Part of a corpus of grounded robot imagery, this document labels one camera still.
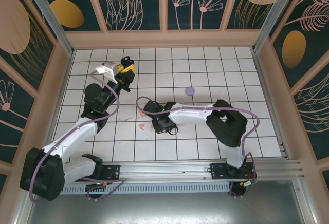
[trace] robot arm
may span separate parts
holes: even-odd
[[[215,104],[207,106],[187,106],[175,102],[167,102],[163,107],[160,104],[149,101],[144,110],[147,112],[159,112],[170,109],[177,109],[166,114],[149,115],[152,118],[152,124],[157,133],[171,132],[173,129],[178,129],[177,124],[192,123],[192,124],[207,124],[210,130],[215,134],[217,139],[226,145],[227,164],[235,169],[240,169],[245,161],[245,156],[242,153],[241,138],[246,132],[247,119],[238,111],[231,110],[206,110],[207,107],[231,107],[224,100],[217,100]]]
[[[118,96],[122,89],[130,92],[129,85],[135,76],[134,61],[130,57],[124,57],[119,66],[113,62],[108,62],[97,67],[96,70],[109,79],[108,85]],[[36,165],[67,134],[69,136],[58,147],[55,147],[39,169],[33,185],[33,193],[51,201],[60,194],[64,185],[82,177],[89,176],[94,179],[100,177],[102,173],[102,160],[100,158],[85,154],[76,161],[68,161],[77,148],[104,128],[108,118],[81,127],[79,125],[86,121],[108,116],[106,110],[115,102],[115,97],[106,87],[102,88],[98,84],[90,84],[85,89],[84,102],[81,118],[69,131],[41,150],[32,148],[27,153],[20,181],[22,189],[29,190]]]

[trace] purple disc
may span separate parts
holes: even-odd
[[[194,95],[194,88],[193,87],[187,87],[185,89],[185,93],[188,95],[188,96],[192,96]]]

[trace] small pink object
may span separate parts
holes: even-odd
[[[139,114],[140,114],[142,117],[144,117],[144,116],[146,115],[146,114],[143,113],[142,110],[139,110]]]

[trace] white tile floor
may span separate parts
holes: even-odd
[[[225,147],[207,125],[181,124],[175,136],[155,134],[151,119],[136,109],[138,96],[159,103],[176,101],[204,105],[224,99],[233,107],[256,113],[261,123],[246,140],[245,151],[254,157],[281,157],[258,74],[246,47],[141,48],[78,50],[67,83],[58,122],[57,139],[73,126],[83,110],[83,89],[96,83],[88,74],[105,61],[123,56],[135,61],[136,74],[131,92],[122,91],[121,106],[106,127],[86,141],[73,155],[94,154],[103,161],[197,160],[225,158]],[[195,94],[187,96],[192,86]],[[247,130],[254,126],[250,115]]]

